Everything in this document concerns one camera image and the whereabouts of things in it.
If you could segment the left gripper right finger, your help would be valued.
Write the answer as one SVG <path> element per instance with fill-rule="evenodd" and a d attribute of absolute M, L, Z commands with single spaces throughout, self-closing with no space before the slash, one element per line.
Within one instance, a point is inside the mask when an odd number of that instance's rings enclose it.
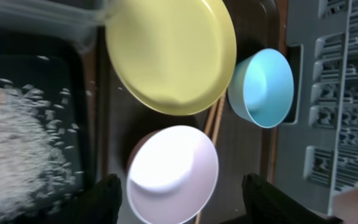
<path fill-rule="evenodd" d="M 287 196 L 259 175 L 242 180 L 246 214 L 224 224 L 342 224 L 338 217 L 323 218 Z"/>

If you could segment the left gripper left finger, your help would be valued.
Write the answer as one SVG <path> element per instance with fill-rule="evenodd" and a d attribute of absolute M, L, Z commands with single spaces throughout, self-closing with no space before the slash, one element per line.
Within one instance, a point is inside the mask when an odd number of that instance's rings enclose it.
<path fill-rule="evenodd" d="M 121 205 L 121 180 L 116 174 L 109 174 L 49 217 L 47 224 L 116 224 Z"/>

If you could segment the white bowl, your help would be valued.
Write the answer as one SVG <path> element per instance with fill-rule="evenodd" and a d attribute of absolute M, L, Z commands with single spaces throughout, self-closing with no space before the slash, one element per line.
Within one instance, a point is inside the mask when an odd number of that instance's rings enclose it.
<path fill-rule="evenodd" d="M 186 223 L 210 200 L 219 160 L 210 138 L 192 126 L 178 125 L 144 136 L 126 169 L 126 195 L 144 223 Z"/>

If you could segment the pile of rice grains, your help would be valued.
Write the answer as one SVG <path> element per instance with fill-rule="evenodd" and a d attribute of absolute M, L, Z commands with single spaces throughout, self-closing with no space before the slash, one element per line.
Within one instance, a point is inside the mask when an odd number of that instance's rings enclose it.
<path fill-rule="evenodd" d="M 0 55 L 0 223 L 55 213 L 85 186 L 70 75 L 57 57 Z"/>

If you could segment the light blue bowl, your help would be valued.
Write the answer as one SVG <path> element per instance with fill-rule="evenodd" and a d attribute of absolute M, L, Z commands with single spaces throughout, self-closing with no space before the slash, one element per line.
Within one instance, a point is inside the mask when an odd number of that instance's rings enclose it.
<path fill-rule="evenodd" d="M 236 65 L 227 97 L 239 117 L 273 128 L 287 116 L 294 91 L 286 58 L 275 49 L 263 49 Z"/>

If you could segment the yellow plate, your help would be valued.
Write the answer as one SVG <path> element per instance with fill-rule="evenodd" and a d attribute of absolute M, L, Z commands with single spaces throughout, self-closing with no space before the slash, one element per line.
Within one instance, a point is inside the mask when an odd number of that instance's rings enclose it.
<path fill-rule="evenodd" d="M 155 111 L 199 113 L 231 80 L 236 36 L 222 0 L 113 1 L 105 28 L 115 73 Z"/>

